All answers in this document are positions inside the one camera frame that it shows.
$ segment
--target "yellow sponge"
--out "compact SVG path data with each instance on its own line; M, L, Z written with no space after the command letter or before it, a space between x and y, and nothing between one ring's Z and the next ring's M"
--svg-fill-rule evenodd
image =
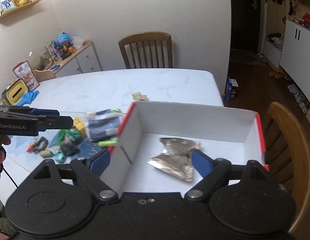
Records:
M75 117L75 119L74 119L74 126L82 134L83 137L86 137L85 124L84 124L84 120L83 119L81 119L79 117Z

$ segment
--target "human hand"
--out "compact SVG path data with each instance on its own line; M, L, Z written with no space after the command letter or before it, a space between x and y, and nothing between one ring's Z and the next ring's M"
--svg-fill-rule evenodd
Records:
M6 151L5 149L1 146L2 144L4 145L10 145L11 144L11 140L10 138L8 138L8 136L6 135L0 135L0 173L3 170L3 161L6 158Z

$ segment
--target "black door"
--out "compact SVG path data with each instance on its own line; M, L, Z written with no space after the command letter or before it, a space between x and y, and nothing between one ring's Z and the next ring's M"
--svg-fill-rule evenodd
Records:
M257 51L260 26L260 0L231 0L231 49Z

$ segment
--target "doormat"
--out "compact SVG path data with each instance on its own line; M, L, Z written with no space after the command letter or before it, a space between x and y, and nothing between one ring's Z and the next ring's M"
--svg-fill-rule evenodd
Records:
M260 57L252 51L243 49L231 49L229 62L267 67L267 59L265 57Z

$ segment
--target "white cardboard box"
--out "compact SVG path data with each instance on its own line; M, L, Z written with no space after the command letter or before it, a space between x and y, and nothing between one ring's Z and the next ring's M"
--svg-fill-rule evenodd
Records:
M111 150L111 163L101 175L119 195L122 192L181 192L182 196L202 177L177 179L147 163L163 150L161 137L199 141L213 159L232 164L257 160L264 165L265 151L259 114L220 106L137 101L119 128L119 141Z

